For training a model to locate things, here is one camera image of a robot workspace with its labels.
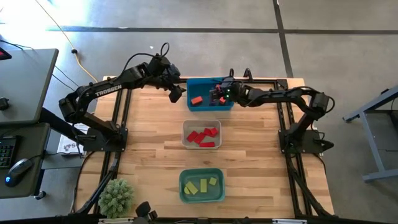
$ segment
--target blue plastic container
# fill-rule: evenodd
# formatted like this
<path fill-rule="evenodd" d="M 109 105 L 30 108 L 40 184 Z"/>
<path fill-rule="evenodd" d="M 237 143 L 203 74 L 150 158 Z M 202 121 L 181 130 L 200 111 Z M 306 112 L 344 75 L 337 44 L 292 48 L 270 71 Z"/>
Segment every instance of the blue plastic container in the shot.
<path fill-rule="evenodd" d="M 187 105 L 190 111 L 226 111 L 230 110 L 234 102 L 227 100 L 225 105 L 210 106 L 210 90 L 214 89 L 218 81 L 223 78 L 189 78 L 187 80 Z M 193 105 L 191 99 L 201 96 L 200 105 Z"/>
<path fill-rule="evenodd" d="M 216 185 L 209 184 L 211 178 L 217 180 Z M 207 191 L 200 192 L 200 180 L 206 179 Z M 191 182 L 198 192 L 193 194 L 186 194 L 184 192 L 185 184 Z M 221 202 L 225 199 L 225 182 L 223 171 L 218 168 L 199 168 L 184 170 L 180 174 L 180 199 L 185 203 L 200 203 L 200 202 Z"/>

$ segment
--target yellow cable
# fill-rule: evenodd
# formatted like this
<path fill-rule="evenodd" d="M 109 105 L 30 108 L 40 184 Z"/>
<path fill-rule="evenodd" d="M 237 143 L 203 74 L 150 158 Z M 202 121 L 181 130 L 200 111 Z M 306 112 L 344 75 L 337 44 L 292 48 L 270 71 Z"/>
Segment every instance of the yellow cable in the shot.
<path fill-rule="evenodd" d="M 72 48 L 72 50 L 76 50 L 75 47 L 73 46 L 72 42 L 70 41 L 70 39 L 68 38 L 68 36 L 66 35 L 66 33 L 64 33 L 64 31 L 62 30 L 62 28 L 58 25 L 58 23 L 50 16 L 50 14 L 44 9 L 44 7 L 37 1 L 35 0 L 36 3 L 43 9 L 43 11 L 54 21 L 54 23 L 57 25 L 57 27 L 60 29 L 60 31 L 63 33 L 63 35 L 67 38 L 70 47 Z M 80 68 L 83 69 L 83 71 L 85 71 L 87 73 L 87 75 L 89 75 L 93 80 L 95 80 L 95 82 L 98 82 L 97 79 L 90 73 L 88 72 L 80 63 L 79 58 L 77 57 L 77 52 L 73 53 L 75 55 L 77 64 L 79 64 Z"/>

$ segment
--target gray plastic container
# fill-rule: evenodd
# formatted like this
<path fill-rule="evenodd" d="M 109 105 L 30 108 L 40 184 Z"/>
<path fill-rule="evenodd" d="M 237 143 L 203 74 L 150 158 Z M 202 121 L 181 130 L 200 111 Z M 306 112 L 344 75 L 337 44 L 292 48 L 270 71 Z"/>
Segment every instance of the gray plastic container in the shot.
<path fill-rule="evenodd" d="M 202 142 L 214 142 L 215 147 L 199 147 L 198 144 L 193 142 L 188 142 L 187 137 L 191 134 L 192 131 L 196 131 L 197 133 L 201 133 L 205 130 L 205 128 L 216 128 L 218 130 L 218 134 L 216 137 L 212 138 L 210 136 L 206 136 Z M 221 122 L 218 120 L 186 120 L 182 124 L 182 140 L 181 143 L 187 149 L 218 149 L 221 146 Z"/>

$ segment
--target computer mouse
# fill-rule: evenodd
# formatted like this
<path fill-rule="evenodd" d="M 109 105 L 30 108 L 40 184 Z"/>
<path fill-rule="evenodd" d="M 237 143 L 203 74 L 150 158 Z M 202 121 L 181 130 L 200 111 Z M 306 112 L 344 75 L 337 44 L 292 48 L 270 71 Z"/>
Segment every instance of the computer mouse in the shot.
<path fill-rule="evenodd" d="M 6 186 L 15 187 L 17 184 L 19 184 L 32 165 L 32 161 L 28 159 L 21 159 L 20 161 L 16 162 L 6 175 Z"/>

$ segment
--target keyboard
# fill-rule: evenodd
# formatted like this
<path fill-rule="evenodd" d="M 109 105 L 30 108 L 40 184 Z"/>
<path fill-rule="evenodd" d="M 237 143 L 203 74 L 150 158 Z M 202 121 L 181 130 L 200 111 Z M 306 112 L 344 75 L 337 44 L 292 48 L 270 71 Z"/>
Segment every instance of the keyboard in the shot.
<path fill-rule="evenodd" d="M 0 136 L 0 169 L 9 169 L 14 165 L 17 136 Z"/>

